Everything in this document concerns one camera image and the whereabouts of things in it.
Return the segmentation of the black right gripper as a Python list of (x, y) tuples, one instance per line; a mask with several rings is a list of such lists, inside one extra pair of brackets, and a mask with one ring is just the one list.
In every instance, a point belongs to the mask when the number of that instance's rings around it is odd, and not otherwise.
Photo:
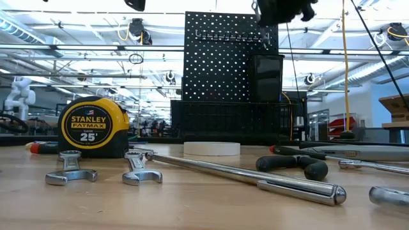
[(312, 8), (318, 0), (257, 0), (260, 9), (260, 27), (271, 27), (291, 22), (297, 15), (303, 22), (308, 22), (315, 16)]

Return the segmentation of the chrome combination wrench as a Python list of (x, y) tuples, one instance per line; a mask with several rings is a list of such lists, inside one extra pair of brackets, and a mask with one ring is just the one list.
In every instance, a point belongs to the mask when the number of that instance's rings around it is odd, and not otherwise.
[(397, 167), (393, 165), (383, 165), (373, 162), (364, 162), (360, 160), (341, 160), (338, 161), (338, 165), (341, 169), (360, 169), (362, 167), (377, 169), (380, 171), (387, 171), (391, 173), (409, 175), (409, 168)]
[(79, 159), (81, 152), (77, 150), (61, 151), (58, 154), (59, 160), (63, 162), (63, 169), (49, 172), (45, 175), (45, 182), (49, 185), (65, 186), (72, 180), (87, 180), (95, 182), (98, 173), (93, 169), (81, 169)]
[(122, 182), (127, 185), (139, 186), (142, 181), (162, 183), (161, 172), (149, 170), (142, 162), (143, 154), (140, 152), (127, 152), (124, 158), (128, 160), (130, 171), (122, 175)]
[(369, 200), (383, 208), (409, 213), (409, 192), (387, 187), (372, 187)]
[[(259, 4), (258, 4), (258, 0), (252, 0), (251, 7), (254, 10), (256, 20), (257, 20), (257, 22), (259, 24), (261, 22), (261, 12), (260, 12), (260, 7), (259, 7)], [(265, 49), (267, 49), (267, 47), (270, 45), (269, 35), (266, 32), (265, 27), (262, 27), (260, 25), (258, 25), (258, 27), (259, 27), (259, 32), (260, 32), (260, 35), (261, 35), (261, 43), (262, 43), (263, 47)]]

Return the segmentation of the yellow black tape measure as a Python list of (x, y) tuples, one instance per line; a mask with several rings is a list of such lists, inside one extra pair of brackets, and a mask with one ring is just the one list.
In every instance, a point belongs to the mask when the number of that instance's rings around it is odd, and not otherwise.
[(83, 158), (123, 158), (129, 128), (127, 111), (115, 101), (78, 98), (59, 115), (58, 151), (77, 150)]

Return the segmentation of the black handled pliers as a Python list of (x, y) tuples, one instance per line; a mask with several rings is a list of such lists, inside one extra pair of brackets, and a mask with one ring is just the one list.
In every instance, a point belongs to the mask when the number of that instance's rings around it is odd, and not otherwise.
[(261, 172), (270, 172), (275, 169), (301, 168), (308, 180), (323, 181), (328, 174), (327, 164), (307, 155), (276, 155), (260, 157), (256, 161), (256, 169)]

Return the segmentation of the grey utility knife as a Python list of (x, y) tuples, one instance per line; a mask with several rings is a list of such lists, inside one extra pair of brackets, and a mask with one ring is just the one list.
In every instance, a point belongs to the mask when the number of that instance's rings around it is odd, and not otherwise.
[(330, 157), (372, 162), (409, 162), (409, 147), (373, 145), (333, 145), (304, 148)]

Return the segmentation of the long chrome ratchet handle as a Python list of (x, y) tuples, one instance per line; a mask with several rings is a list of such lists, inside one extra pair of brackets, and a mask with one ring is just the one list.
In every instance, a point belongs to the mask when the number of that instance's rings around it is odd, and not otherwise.
[(267, 172), (258, 172), (250, 169), (199, 160), (159, 155), (157, 153), (147, 153), (145, 154), (145, 157), (147, 160), (177, 165), (206, 174), (254, 184), (261, 190), (314, 203), (336, 206), (343, 204), (347, 198), (345, 189), (336, 184), (311, 181), (279, 174), (269, 174)]

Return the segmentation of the black pegboard bin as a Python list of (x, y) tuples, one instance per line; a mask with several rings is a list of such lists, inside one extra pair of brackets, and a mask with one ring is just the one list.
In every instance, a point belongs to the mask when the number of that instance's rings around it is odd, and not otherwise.
[(247, 62), (251, 102), (280, 103), (284, 55), (252, 55)]

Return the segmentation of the black metal pegboard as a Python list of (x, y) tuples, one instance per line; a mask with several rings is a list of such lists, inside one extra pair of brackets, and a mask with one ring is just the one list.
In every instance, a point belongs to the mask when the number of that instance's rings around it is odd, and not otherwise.
[(259, 32), (254, 14), (185, 13), (182, 100), (248, 102), (247, 61), (255, 54), (278, 53), (278, 27), (266, 29), (270, 45), (195, 39), (195, 30)]

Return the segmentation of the red storage bins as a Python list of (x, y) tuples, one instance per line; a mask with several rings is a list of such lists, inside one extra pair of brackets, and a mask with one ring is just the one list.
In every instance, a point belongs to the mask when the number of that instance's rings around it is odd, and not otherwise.
[(340, 137), (341, 133), (346, 130), (346, 118), (331, 121), (327, 128), (329, 137)]

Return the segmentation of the brown cardboard box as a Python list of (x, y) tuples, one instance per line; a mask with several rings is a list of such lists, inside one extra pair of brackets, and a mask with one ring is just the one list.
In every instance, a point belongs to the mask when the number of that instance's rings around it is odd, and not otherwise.
[(403, 98), (399, 95), (380, 98), (378, 101), (390, 112), (391, 122), (383, 123), (383, 128), (409, 128), (409, 109), (403, 99), (409, 105), (409, 93)]

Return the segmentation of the white tape roll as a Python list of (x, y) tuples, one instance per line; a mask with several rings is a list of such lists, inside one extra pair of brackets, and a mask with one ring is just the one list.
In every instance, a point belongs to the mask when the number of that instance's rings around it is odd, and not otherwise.
[(183, 153), (208, 157), (230, 157), (240, 155), (237, 142), (184, 142)]

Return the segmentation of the black aluminium table frame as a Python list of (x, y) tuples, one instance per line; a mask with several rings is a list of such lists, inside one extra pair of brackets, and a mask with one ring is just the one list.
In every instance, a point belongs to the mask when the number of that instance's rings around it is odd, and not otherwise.
[[(29, 142), (59, 142), (57, 135), (0, 135), (0, 146), (21, 146)], [(312, 146), (328, 145), (373, 145), (373, 146), (400, 146), (408, 147), (409, 144), (380, 143), (362, 141), (289, 141), (284, 136), (277, 135), (187, 135), (183, 137), (139, 137), (136, 142), (150, 144), (183, 144), (184, 142), (237, 142), (246, 146)]]

